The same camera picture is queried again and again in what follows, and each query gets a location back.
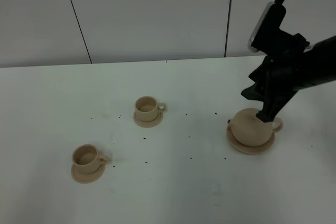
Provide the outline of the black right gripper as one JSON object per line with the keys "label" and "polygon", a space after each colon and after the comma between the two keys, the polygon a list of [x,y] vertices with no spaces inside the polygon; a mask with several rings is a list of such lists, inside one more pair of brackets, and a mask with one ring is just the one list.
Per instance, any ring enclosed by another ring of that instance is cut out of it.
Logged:
{"label": "black right gripper", "polygon": [[273,122],[298,90],[319,84],[319,44],[311,45],[300,34],[259,33],[258,50],[266,57],[248,76],[254,84],[241,95],[262,102],[256,117]]}

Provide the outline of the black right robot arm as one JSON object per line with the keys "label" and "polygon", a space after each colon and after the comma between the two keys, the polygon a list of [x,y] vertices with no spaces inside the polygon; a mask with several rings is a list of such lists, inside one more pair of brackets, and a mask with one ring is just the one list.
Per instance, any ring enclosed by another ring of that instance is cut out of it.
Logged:
{"label": "black right robot arm", "polygon": [[254,84],[241,92],[263,103],[256,114],[263,122],[273,121],[299,90],[335,80],[335,37],[311,48],[301,35],[293,39],[290,46],[278,41],[265,49],[262,64],[249,75]]}

